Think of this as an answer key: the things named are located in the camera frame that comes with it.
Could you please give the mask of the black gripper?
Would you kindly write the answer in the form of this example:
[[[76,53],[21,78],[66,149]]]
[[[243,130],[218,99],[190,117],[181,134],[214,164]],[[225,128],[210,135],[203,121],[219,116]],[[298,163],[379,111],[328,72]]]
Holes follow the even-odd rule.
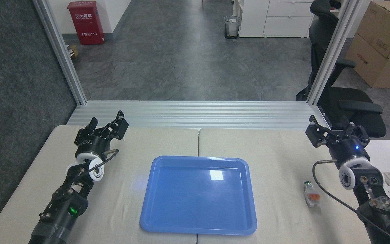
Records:
[[[337,123],[340,133],[319,125],[314,115],[311,115],[308,120],[309,125],[305,134],[311,144],[314,148],[330,144],[330,154],[336,160],[337,168],[354,158],[370,160],[365,150],[367,143],[370,143],[370,138],[363,126],[354,124],[347,116],[342,115],[340,122]]]
[[[81,153],[89,153],[95,154],[101,159],[107,159],[104,152],[110,150],[110,141],[112,139],[121,140],[129,127],[121,110],[118,111],[115,120],[104,127],[98,128],[96,130],[97,136],[93,136],[92,134],[98,123],[99,121],[93,117],[85,128],[79,129],[74,141],[78,147],[75,153],[76,158]]]

